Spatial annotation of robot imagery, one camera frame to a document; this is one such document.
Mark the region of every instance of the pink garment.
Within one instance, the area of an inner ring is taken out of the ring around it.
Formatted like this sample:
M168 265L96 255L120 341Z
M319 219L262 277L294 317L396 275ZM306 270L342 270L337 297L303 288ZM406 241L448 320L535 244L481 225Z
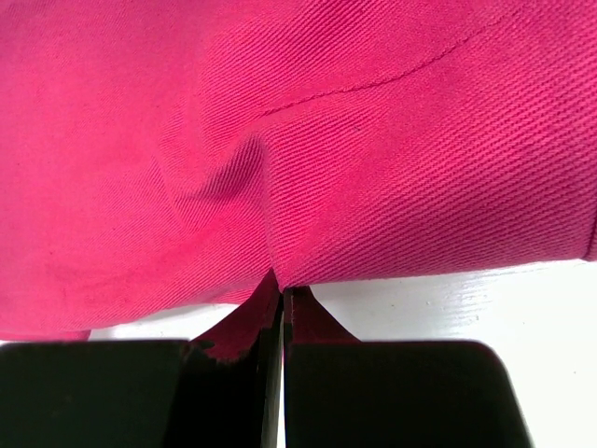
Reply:
M0 0L0 154L0 338L595 259L597 2Z

